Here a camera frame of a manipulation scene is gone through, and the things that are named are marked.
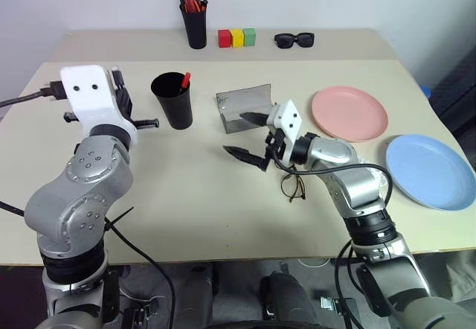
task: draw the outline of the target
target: red marker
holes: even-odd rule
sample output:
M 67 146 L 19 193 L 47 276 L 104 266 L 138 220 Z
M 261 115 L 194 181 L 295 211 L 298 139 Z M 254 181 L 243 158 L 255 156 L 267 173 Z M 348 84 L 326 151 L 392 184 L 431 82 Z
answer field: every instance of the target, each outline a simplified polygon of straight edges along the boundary
M 189 83 L 190 83 L 190 72 L 187 72 L 184 76 L 184 80 L 181 82 L 180 92 L 178 93 L 179 95 L 185 92 Z

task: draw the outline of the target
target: black cup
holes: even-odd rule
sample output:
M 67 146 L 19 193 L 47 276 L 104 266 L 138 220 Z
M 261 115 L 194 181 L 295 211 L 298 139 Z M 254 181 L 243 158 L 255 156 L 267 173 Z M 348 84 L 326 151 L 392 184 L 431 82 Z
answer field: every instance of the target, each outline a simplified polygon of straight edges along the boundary
M 184 92 L 181 90 L 181 82 L 184 75 L 179 72 L 167 72 L 157 76 L 150 89 L 157 97 L 167 120 L 172 128 L 184 130 L 192 124 L 192 107 L 190 105 L 190 82 Z
M 196 49 L 204 48 L 207 45 L 207 9 L 199 13 L 186 13 L 181 5 L 179 7 L 184 18 L 188 45 Z

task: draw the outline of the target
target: blue plate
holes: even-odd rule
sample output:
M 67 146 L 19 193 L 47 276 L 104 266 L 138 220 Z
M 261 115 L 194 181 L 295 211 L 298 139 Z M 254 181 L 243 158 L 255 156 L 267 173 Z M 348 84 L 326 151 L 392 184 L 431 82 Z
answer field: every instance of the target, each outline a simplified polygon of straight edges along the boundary
M 461 156 L 423 135 L 402 135 L 387 148 L 387 168 L 397 186 L 429 208 L 456 211 L 476 198 L 476 179 Z

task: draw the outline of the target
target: green block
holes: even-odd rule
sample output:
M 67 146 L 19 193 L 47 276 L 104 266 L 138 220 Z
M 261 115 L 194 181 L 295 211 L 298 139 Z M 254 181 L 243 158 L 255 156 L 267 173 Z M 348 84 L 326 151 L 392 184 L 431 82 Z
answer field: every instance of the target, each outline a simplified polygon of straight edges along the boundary
M 254 46 L 256 41 L 256 31 L 253 28 L 243 29 L 245 34 L 245 46 Z

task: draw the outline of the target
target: red block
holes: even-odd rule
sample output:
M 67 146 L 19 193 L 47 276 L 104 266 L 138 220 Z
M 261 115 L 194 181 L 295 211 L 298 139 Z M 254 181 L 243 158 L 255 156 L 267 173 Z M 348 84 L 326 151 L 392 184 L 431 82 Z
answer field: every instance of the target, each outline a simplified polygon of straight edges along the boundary
M 227 30 L 218 30 L 218 46 L 220 48 L 231 47 L 231 32 Z

